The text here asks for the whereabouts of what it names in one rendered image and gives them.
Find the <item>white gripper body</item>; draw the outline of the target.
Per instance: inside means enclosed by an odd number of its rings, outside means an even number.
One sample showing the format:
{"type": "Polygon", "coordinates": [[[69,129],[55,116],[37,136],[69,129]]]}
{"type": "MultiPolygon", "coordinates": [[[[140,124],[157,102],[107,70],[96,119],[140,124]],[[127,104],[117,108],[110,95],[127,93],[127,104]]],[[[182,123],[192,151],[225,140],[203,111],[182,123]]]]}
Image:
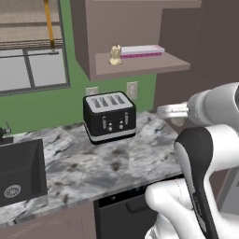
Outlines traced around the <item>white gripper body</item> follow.
{"type": "Polygon", "coordinates": [[[157,108],[157,115],[161,120],[173,118],[186,118],[189,109],[187,103],[162,105],[157,108]]]}

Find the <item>cream candle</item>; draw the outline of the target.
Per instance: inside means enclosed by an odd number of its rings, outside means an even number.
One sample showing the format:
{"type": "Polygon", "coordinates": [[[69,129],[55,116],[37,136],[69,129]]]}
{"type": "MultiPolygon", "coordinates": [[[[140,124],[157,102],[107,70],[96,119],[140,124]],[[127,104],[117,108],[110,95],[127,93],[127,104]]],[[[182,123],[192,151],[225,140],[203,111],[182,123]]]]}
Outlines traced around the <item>cream candle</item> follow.
{"type": "Polygon", "coordinates": [[[108,62],[111,65],[121,65],[121,46],[119,44],[113,46],[110,51],[110,57],[108,62]]]}

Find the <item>brown cabinet door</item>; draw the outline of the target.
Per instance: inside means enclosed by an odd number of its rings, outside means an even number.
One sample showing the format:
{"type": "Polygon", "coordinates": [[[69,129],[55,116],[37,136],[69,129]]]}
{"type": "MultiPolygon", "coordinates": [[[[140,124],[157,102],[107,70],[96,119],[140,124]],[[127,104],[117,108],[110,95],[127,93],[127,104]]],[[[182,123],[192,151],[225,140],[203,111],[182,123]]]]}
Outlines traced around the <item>brown cabinet door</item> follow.
{"type": "Polygon", "coordinates": [[[201,73],[210,86],[239,81],[239,0],[205,0],[201,73]]]}

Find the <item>brown base cabinet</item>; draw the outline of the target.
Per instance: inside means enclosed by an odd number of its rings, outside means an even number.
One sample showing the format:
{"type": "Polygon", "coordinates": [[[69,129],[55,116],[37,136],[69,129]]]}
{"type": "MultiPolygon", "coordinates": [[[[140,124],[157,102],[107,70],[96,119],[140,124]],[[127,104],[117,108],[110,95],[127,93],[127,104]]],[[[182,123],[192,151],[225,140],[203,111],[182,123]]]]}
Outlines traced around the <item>brown base cabinet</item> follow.
{"type": "Polygon", "coordinates": [[[0,239],[96,239],[93,202],[0,228],[0,239]]]}

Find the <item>black and silver toaster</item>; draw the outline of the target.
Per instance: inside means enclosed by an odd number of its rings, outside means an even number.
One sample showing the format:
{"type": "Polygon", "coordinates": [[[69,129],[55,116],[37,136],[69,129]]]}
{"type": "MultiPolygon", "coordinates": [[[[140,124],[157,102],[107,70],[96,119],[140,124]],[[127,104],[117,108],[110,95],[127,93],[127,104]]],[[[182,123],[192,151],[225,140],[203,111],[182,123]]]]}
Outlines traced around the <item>black and silver toaster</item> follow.
{"type": "Polygon", "coordinates": [[[94,145],[133,137],[136,106],[123,91],[84,96],[83,120],[94,145]]]}

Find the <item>pink and white box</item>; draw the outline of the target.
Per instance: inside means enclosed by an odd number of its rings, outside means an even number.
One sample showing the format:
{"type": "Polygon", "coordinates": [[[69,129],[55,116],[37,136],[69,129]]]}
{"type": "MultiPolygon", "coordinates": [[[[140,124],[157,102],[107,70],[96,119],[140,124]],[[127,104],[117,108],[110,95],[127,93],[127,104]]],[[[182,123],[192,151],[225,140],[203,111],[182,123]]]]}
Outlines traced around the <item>pink and white box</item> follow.
{"type": "Polygon", "coordinates": [[[129,46],[121,48],[121,58],[137,58],[162,55],[165,49],[158,45],[129,46]]]}

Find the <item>black dishwasher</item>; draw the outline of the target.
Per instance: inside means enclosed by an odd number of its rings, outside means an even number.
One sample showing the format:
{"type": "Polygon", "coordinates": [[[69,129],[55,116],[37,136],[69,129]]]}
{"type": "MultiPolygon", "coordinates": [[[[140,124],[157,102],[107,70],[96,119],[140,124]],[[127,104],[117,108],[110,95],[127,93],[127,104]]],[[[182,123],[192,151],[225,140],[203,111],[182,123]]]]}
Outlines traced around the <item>black dishwasher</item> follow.
{"type": "Polygon", "coordinates": [[[157,213],[152,209],[131,214],[126,204],[132,199],[143,198],[147,186],[153,182],[139,182],[125,176],[118,190],[106,192],[94,201],[97,239],[144,239],[148,229],[156,221],[157,213]]]}

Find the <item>grey framed window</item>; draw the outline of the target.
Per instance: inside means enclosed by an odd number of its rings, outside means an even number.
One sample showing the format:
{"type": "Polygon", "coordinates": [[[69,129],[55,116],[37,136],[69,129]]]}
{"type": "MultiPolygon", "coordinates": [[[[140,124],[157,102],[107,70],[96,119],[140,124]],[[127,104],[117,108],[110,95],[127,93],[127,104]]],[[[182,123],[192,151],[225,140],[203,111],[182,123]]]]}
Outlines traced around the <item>grey framed window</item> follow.
{"type": "MultiPolygon", "coordinates": [[[[48,49],[0,49],[0,95],[53,90],[70,86],[66,50],[54,44],[49,3],[45,4],[49,29],[48,49]]],[[[63,35],[63,18],[61,27],[63,35]]]]}

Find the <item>black sink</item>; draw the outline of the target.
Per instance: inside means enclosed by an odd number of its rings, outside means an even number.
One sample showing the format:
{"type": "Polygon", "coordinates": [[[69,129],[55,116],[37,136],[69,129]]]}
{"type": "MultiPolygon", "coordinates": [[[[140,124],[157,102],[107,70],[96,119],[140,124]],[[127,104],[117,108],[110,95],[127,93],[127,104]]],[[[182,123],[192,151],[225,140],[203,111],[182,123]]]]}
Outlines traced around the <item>black sink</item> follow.
{"type": "Polygon", "coordinates": [[[43,140],[0,146],[0,207],[47,194],[43,140]]]}

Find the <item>dark tap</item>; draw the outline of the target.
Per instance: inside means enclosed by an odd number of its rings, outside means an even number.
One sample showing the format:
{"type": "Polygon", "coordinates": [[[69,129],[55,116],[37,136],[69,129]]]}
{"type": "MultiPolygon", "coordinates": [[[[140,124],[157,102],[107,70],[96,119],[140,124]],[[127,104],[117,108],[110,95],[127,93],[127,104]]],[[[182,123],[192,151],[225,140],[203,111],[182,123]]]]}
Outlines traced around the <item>dark tap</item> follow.
{"type": "Polygon", "coordinates": [[[7,125],[6,129],[0,127],[0,138],[2,138],[4,134],[10,134],[11,133],[11,129],[9,128],[9,125],[8,125],[7,122],[6,122],[6,125],[7,125]]]}

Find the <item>beige window blind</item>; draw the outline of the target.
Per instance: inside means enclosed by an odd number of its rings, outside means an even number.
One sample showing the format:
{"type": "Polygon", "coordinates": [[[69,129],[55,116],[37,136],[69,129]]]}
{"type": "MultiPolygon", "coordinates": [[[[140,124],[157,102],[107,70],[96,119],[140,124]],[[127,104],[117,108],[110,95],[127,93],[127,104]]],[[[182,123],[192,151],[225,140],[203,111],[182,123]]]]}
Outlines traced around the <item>beige window blind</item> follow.
{"type": "Polygon", "coordinates": [[[57,48],[63,44],[59,0],[0,0],[0,49],[50,47],[45,1],[54,44],[57,48]]]}

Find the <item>brown open wall cabinet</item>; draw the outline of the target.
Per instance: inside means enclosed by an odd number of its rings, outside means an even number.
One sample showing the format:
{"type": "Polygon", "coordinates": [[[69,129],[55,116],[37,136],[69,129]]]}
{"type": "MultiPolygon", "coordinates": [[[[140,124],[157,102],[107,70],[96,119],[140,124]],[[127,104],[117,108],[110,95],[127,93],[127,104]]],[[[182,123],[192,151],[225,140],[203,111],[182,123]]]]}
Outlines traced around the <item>brown open wall cabinet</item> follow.
{"type": "Polygon", "coordinates": [[[111,48],[157,45],[165,8],[196,8],[202,0],[70,0],[75,54],[89,80],[188,70],[190,64],[165,52],[108,62],[111,48]]]}

